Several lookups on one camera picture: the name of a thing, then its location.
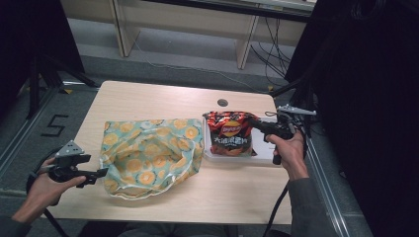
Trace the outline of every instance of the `person's left hand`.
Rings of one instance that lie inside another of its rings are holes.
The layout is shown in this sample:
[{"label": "person's left hand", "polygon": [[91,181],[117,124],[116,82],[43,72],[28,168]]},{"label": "person's left hand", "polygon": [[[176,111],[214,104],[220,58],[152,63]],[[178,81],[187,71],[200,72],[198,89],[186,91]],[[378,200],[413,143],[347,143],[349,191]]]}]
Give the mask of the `person's left hand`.
[{"label": "person's left hand", "polygon": [[[50,158],[42,165],[52,164],[53,161],[54,158]],[[66,190],[83,183],[85,180],[86,177],[80,176],[64,183],[58,183],[50,179],[47,173],[40,174],[34,181],[27,199],[12,218],[19,222],[32,223],[42,215],[48,206],[57,203]]]}]

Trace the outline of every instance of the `sleeve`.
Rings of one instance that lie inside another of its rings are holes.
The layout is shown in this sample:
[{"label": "sleeve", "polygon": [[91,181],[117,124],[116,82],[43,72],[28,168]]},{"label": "sleeve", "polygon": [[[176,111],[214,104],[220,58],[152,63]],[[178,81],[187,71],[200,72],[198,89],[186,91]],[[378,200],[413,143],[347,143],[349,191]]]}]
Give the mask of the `sleeve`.
[{"label": "sleeve", "polygon": [[0,236],[20,237],[26,236],[31,225],[13,220],[8,216],[0,216]]},{"label": "sleeve", "polygon": [[288,189],[293,213],[293,237],[338,236],[310,178],[291,181]]}]

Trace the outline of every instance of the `table surface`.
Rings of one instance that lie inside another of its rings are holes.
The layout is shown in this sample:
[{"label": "table surface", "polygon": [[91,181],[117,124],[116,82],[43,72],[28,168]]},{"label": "table surface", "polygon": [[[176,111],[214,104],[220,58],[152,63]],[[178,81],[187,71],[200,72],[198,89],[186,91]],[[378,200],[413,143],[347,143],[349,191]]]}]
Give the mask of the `table surface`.
[{"label": "table surface", "polygon": [[[227,107],[217,104],[219,99]],[[91,154],[80,170],[99,169],[100,148],[107,120],[202,119],[209,111],[246,111],[263,117],[274,112],[269,95],[107,81],[96,96],[74,141]],[[155,197],[124,200],[110,197],[102,179],[64,193],[49,210],[56,218],[189,223],[266,224],[288,181],[281,167],[211,162],[200,172]],[[274,223],[291,224],[286,196]]]}]

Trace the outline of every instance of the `red snack bag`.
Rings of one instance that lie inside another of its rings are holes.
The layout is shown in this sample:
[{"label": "red snack bag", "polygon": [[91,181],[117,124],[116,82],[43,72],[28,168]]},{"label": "red snack bag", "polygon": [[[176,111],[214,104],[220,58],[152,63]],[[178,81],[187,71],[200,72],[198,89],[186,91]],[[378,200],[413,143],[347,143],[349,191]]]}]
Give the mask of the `red snack bag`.
[{"label": "red snack bag", "polygon": [[203,114],[209,125],[210,152],[226,156],[252,156],[252,127],[246,112],[209,112]]}]

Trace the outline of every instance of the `hand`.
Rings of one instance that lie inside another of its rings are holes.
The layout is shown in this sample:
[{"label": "hand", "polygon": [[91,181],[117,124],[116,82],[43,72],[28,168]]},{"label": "hand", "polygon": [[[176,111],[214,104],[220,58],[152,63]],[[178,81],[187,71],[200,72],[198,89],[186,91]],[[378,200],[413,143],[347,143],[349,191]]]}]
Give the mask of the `hand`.
[{"label": "hand", "polygon": [[303,159],[304,139],[298,130],[290,140],[283,140],[276,135],[267,135],[266,139],[277,145],[274,155],[281,155],[281,163],[287,170],[290,180],[308,178],[307,167]]},{"label": "hand", "polygon": [[[52,164],[53,160],[54,158],[48,159],[42,165]],[[83,183],[85,180],[86,177],[80,176],[64,183],[57,183],[50,179],[47,173],[39,175],[32,185],[27,199],[12,216],[12,219],[19,222],[32,223],[43,214],[48,206],[57,203],[66,190]]]}]

